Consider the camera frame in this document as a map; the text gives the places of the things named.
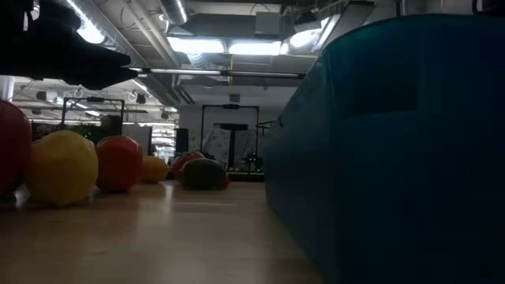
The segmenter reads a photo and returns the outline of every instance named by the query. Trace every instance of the ceiling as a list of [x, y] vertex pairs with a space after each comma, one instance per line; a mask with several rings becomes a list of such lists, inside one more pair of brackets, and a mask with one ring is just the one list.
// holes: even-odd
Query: ceiling
[[[81, 19], [85, 18], [83, 20], [85, 24], [99, 30], [104, 39], [101, 45], [129, 55], [135, 67], [150, 68], [208, 68], [306, 73], [320, 49], [332, 39], [363, 24], [395, 16], [393, 0], [228, 0], [231, 2], [180, 0], [185, 3], [189, 11], [189, 20], [180, 26], [171, 25], [167, 28], [164, 20], [166, 16], [159, 1], [61, 0], [74, 9], [78, 9]], [[439, 13], [443, 10], [445, 13], [469, 13], [471, 1], [409, 0], [406, 12]], [[296, 47], [291, 41], [296, 33], [294, 18], [310, 10], [317, 10], [314, 13], [316, 22], [325, 19], [326, 21], [321, 22], [320, 28], [316, 29], [315, 33], [312, 32], [313, 38], [310, 44]], [[255, 31], [254, 27], [248, 23], [254, 23], [256, 14], [259, 12], [270, 12], [269, 16], [281, 15], [279, 17], [282, 22], [281, 28], [274, 38], [266, 39], [264, 38], [266, 35], [253, 35], [250, 38], [251, 35], [246, 35], [245, 31]], [[257, 25], [258, 22], [256, 22], [256, 31], [260, 29]], [[209, 39], [208, 35], [218, 36], [219, 42], [224, 46], [224, 52], [218, 54], [202, 52], [198, 54], [198, 58], [195, 58], [188, 56], [183, 50], [177, 51], [177, 47], [170, 44], [173, 42], [167, 38], [167, 36], [179, 36], [180, 39]], [[245, 39], [265, 43], [282, 41], [281, 43], [286, 43], [289, 48], [284, 55], [279, 55], [279, 52], [276, 55], [232, 54], [230, 45]], [[194, 43], [187, 48], [208, 48], [209, 44]], [[239, 94], [240, 104], [282, 108], [296, 91], [300, 81], [259, 77], [230, 79], [229, 77], [163, 74], [139, 78], [137, 83], [140, 84], [135, 84], [133, 80], [130, 80], [99, 92], [91, 92], [83, 88], [81, 91], [84, 97], [93, 95], [107, 99], [124, 99], [129, 112], [125, 116], [126, 121], [164, 121], [161, 118], [164, 107], [166, 107], [165, 110], [170, 110], [169, 107], [181, 107], [187, 104], [229, 103], [229, 94]], [[54, 119], [61, 116], [61, 111], [55, 110], [61, 105], [58, 105], [58, 102], [39, 101], [36, 93], [56, 91], [60, 97], [63, 95], [72, 97], [79, 86], [69, 86], [60, 80], [31, 81], [27, 78], [17, 78], [15, 88], [14, 102], [24, 107], [25, 113], [30, 118], [35, 116], [30, 107], [39, 107], [42, 114], [36, 117]], [[129, 99], [134, 99], [135, 96], [132, 93], [145, 94], [146, 103], [140, 105], [135, 101], [130, 101]], [[100, 109], [102, 114], [115, 111], [112, 105], [92, 106], [86, 103], [86, 106]], [[69, 112], [69, 119], [80, 118], [94, 119], [89, 115], [86, 117], [83, 109]], [[176, 119], [177, 115], [170, 113], [169, 120]]]

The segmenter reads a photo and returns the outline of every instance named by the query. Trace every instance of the wall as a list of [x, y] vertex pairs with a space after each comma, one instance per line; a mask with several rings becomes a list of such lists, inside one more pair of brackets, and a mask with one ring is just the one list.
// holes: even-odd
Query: wall
[[[260, 122], [275, 120], [281, 108], [260, 108]], [[200, 149], [200, 125], [201, 125], [201, 106], [183, 106], [178, 110], [179, 113], [179, 127], [187, 128], [189, 130], [189, 150], [194, 151]], [[256, 142], [256, 111], [254, 109], [239, 109], [239, 110], [224, 110], [222, 108], [208, 107], [205, 109], [205, 123], [204, 123], [204, 141], [206, 145], [212, 148], [211, 154], [216, 156], [216, 159], [221, 162], [227, 159], [227, 147], [229, 145], [229, 132], [219, 132], [214, 129], [215, 123], [236, 123], [249, 125], [249, 136], [245, 132], [237, 134], [237, 146], [245, 144], [244, 139], [249, 141], [248, 146], [253, 148]], [[220, 150], [215, 149], [215, 143], [210, 141], [212, 137], [209, 133], [214, 130], [213, 137], [216, 140], [221, 140]], [[261, 155], [261, 145], [264, 137], [260, 132], [258, 138], [259, 155]]]

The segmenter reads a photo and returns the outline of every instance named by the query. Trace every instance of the dark fabric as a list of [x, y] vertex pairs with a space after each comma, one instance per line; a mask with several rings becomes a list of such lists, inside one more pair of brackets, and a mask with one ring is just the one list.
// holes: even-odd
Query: dark fabric
[[424, 15], [331, 43], [273, 125], [267, 198], [330, 283], [504, 283], [505, 24]]

